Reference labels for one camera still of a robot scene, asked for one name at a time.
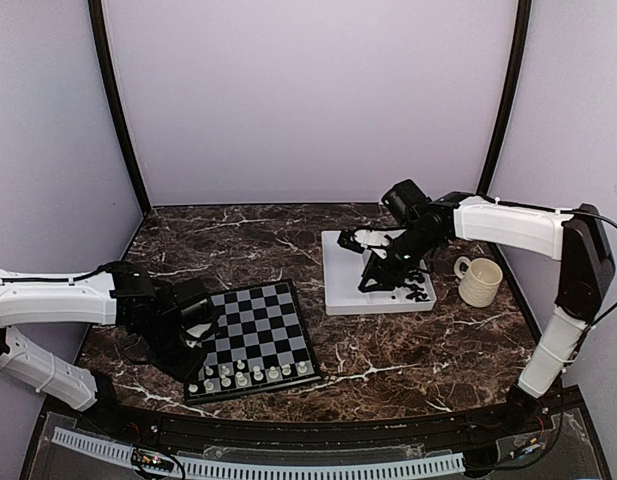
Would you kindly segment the black grey chessboard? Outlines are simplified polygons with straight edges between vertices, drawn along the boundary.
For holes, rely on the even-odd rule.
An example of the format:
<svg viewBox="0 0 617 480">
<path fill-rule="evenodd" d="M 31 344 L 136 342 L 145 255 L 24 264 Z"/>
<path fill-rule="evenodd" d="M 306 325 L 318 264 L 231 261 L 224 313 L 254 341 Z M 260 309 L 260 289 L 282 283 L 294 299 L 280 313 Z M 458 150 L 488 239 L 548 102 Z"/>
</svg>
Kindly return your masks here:
<svg viewBox="0 0 617 480">
<path fill-rule="evenodd" d="M 211 295 L 219 309 L 218 328 L 201 343 L 206 358 L 193 383 L 196 393 L 184 387 L 188 405 L 236 399 L 244 395 L 276 391 L 318 381 L 322 373 L 309 338 L 306 322 L 300 309 L 297 291 L 290 279 L 262 285 L 225 290 Z M 246 365 L 249 385 L 239 388 L 235 383 L 238 361 Z M 297 365 L 304 363 L 308 372 L 299 374 Z M 262 383 L 252 381 L 253 367 L 258 365 L 265 375 Z M 282 367 L 290 365 L 290 376 L 282 374 Z M 220 367 L 227 366 L 229 375 L 221 375 Z M 214 375 L 206 378 L 204 368 L 211 367 Z M 279 378 L 270 380 L 268 370 L 276 367 Z M 224 388 L 222 378 L 230 378 L 232 385 Z M 204 381 L 210 379 L 214 389 L 207 392 Z"/>
</svg>

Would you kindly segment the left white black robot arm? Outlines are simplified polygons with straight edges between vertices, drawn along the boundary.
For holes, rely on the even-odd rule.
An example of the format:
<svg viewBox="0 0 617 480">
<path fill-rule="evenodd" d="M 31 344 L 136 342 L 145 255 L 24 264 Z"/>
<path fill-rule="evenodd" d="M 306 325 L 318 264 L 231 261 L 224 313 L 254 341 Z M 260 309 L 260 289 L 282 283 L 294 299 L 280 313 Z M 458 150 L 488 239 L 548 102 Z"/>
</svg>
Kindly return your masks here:
<svg viewBox="0 0 617 480">
<path fill-rule="evenodd" d="M 24 336 L 21 324 L 83 323 L 122 327 L 148 347 L 148 362 L 187 383 L 205 359 L 201 343 L 219 312 L 199 278 L 171 283 L 114 261 L 88 273 L 28 274 L 0 269 L 0 372 L 50 395 L 108 436 L 129 427 L 105 374 L 70 364 Z"/>
</svg>

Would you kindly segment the white plastic compartment tray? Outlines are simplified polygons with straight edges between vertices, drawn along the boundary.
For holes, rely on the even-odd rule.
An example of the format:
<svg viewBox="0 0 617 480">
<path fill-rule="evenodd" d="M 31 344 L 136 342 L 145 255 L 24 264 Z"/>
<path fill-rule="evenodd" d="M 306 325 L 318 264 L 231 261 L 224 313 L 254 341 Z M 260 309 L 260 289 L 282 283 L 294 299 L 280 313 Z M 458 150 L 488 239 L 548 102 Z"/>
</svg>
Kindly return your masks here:
<svg viewBox="0 0 617 480">
<path fill-rule="evenodd" d="M 325 311 L 328 315 L 370 315 L 430 311 L 435 306 L 435 291 L 427 302 L 407 300 L 405 288 L 361 293 L 358 285 L 369 252 L 358 254 L 337 244 L 340 231 L 321 232 L 324 267 Z"/>
</svg>

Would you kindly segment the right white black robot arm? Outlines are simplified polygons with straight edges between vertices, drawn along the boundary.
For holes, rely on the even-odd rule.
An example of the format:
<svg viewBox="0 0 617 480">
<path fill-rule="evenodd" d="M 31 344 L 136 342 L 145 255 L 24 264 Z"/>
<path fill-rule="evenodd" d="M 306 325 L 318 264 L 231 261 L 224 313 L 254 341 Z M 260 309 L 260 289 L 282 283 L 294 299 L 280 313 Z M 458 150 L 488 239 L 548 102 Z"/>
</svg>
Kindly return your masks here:
<svg viewBox="0 0 617 480">
<path fill-rule="evenodd" d="M 466 192 L 433 200 L 410 179 L 395 184 L 382 203 L 401 234 L 357 227 L 338 240 L 344 248 L 370 254 L 358 286 L 363 293 L 406 286 L 427 253 L 454 240 L 504 245 L 559 262 L 552 317 L 515 386 L 523 395 L 498 413 L 505 432 L 522 432 L 537 416 L 532 398 L 548 391 L 588 332 L 610 313 L 602 307 L 616 271 L 605 230 L 610 219 L 590 204 L 559 210 Z"/>
</svg>

